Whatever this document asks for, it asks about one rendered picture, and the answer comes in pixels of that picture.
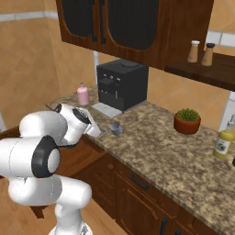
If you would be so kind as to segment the yellow bottle with label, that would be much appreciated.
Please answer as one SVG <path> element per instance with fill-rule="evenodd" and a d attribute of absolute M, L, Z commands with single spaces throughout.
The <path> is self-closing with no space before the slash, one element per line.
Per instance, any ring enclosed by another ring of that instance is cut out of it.
<path fill-rule="evenodd" d="M 231 116 L 228 121 L 227 126 L 224 130 L 220 131 L 218 134 L 215 149 L 213 150 L 213 155 L 221 160 L 225 160 L 229 153 L 230 145 L 233 141 L 233 134 L 231 130 L 235 122 L 235 114 Z"/>

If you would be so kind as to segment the dark wooden shelf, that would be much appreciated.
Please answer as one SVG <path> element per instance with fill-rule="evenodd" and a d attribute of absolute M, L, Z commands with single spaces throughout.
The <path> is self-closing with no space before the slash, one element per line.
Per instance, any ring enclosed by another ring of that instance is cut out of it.
<path fill-rule="evenodd" d="M 196 63 L 175 62 L 166 66 L 165 71 L 235 92 L 235 56 L 214 53 L 211 66 L 203 66 L 201 59 L 199 55 Z"/>

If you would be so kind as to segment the green plant in terracotta pot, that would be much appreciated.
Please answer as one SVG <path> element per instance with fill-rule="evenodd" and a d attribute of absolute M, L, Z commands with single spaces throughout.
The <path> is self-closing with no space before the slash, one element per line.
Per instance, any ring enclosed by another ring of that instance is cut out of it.
<path fill-rule="evenodd" d="M 179 133 L 192 135 L 198 132 L 201 117 L 194 109 L 184 108 L 174 115 L 173 127 Z"/>

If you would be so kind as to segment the grey measuring cup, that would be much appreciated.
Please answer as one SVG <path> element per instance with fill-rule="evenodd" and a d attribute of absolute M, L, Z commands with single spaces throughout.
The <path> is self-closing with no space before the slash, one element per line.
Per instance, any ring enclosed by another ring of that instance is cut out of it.
<path fill-rule="evenodd" d="M 111 123 L 107 129 L 101 129 L 101 133 L 98 138 L 104 137 L 106 134 L 112 133 L 114 136 L 119 136 L 123 132 L 122 127 L 119 122 Z"/>

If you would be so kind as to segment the narrow glass-panel cupboard door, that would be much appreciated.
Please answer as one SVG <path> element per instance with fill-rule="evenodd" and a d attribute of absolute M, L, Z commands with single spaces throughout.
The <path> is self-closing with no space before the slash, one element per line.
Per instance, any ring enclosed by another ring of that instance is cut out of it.
<path fill-rule="evenodd" d="M 95 0 L 95 34 L 97 41 L 92 41 L 90 1 L 56 0 L 62 41 L 89 50 L 100 51 L 100 33 L 98 29 L 99 0 Z"/>

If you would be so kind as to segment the dark wooden wall cupboard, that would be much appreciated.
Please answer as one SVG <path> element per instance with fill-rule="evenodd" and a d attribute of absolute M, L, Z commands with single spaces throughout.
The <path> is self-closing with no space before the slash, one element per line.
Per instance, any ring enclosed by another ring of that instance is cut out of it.
<path fill-rule="evenodd" d="M 157 69 L 186 59 L 192 40 L 199 40 L 199 48 L 204 48 L 213 4 L 214 0 L 173 0 L 167 58 Z"/>

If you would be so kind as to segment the pink bottle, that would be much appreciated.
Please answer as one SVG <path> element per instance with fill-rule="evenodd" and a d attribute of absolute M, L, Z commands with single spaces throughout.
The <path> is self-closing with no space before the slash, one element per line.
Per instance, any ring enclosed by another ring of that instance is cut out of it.
<path fill-rule="evenodd" d="M 84 85 L 84 83 L 81 83 L 80 87 L 77 89 L 77 99 L 81 106 L 86 106 L 89 104 L 88 88 Z"/>

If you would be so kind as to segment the wooden drawer front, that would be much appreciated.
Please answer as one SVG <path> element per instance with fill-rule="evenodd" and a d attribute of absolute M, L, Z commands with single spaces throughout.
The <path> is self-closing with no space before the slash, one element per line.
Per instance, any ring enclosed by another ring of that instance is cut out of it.
<path fill-rule="evenodd" d="M 128 167 L 126 167 L 123 164 L 120 164 L 116 167 L 116 172 L 119 173 L 131 185 L 139 189 L 146 197 L 148 197 L 153 203 L 155 203 L 158 207 L 160 207 L 167 214 L 169 214 L 172 217 L 177 215 L 179 206 L 171 198 L 166 196 L 160 190 L 155 188 L 152 184 L 150 184 L 145 179 L 140 177 L 137 173 L 134 173 L 132 170 L 130 170 Z M 143 184 L 149 185 L 147 190 L 142 189 L 140 186 L 135 184 L 131 179 L 129 179 L 129 176 L 133 173 L 137 180 L 139 180 Z"/>

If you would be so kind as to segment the wooden base drawer stack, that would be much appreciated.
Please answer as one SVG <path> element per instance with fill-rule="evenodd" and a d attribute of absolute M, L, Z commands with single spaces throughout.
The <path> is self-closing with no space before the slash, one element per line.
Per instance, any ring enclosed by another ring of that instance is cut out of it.
<path fill-rule="evenodd" d="M 109 153 L 73 175 L 92 186 L 92 198 L 111 217 L 116 218 L 114 158 Z"/>

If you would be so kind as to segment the wooden shaker with white cap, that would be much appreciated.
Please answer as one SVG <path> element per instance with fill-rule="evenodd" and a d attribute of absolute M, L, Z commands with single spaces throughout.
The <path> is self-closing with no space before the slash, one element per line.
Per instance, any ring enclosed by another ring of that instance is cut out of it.
<path fill-rule="evenodd" d="M 199 44 L 200 44 L 199 40 L 192 40 L 191 41 L 191 49 L 189 51 L 189 55 L 187 58 L 188 62 L 197 62 Z"/>

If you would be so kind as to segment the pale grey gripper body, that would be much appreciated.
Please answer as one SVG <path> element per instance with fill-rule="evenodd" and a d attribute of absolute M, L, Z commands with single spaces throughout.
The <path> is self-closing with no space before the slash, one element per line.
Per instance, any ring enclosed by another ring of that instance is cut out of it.
<path fill-rule="evenodd" d="M 90 120 L 90 123 L 88 124 L 86 130 L 84 131 L 84 134 L 87 134 L 94 138 L 99 137 L 102 131 L 100 130 L 100 128 L 97 126 L 97 124 L 91 117 L 89 118 L 89 120 Z"/>

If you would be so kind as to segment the wooden base cupboard door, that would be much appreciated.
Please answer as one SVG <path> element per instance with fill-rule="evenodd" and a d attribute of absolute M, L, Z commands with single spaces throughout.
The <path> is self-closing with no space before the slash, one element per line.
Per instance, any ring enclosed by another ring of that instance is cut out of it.
<path fill-rule="evenodd" d="M 146 196 L 125 180 L 117 181 L 117 221 L 129 235 L 160 235 L 167 218 Z"/>

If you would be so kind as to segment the wooden shaker with black cap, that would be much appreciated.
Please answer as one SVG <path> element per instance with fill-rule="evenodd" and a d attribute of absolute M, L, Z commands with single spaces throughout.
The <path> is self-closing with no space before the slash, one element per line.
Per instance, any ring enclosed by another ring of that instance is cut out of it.
<path fill-rule="evenodd" d="M 214 43 L 208 43 L 205 53 L 203 55 L 201 64 L 203 66 L 211 66 L 213 61 L 213 49 L 215 47 Z"/>

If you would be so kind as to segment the wide glass-panel cupboard door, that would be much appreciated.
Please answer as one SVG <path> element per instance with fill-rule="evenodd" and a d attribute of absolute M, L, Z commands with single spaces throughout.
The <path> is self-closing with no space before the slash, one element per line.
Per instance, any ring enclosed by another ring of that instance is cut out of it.
<path fill-rule="evenodd" d="M 163 68 L 173 0 L 105 0 L 103 53 Z"/>

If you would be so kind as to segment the black coffee machine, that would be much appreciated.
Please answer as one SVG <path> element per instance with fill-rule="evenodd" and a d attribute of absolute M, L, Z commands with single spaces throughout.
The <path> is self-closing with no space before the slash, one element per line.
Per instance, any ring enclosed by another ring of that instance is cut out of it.
<path fill-rule="evenodd" d="M 125 112 L 147 99 L 149 67 L 118 59 L 96 67 L 99 102 Z"/>

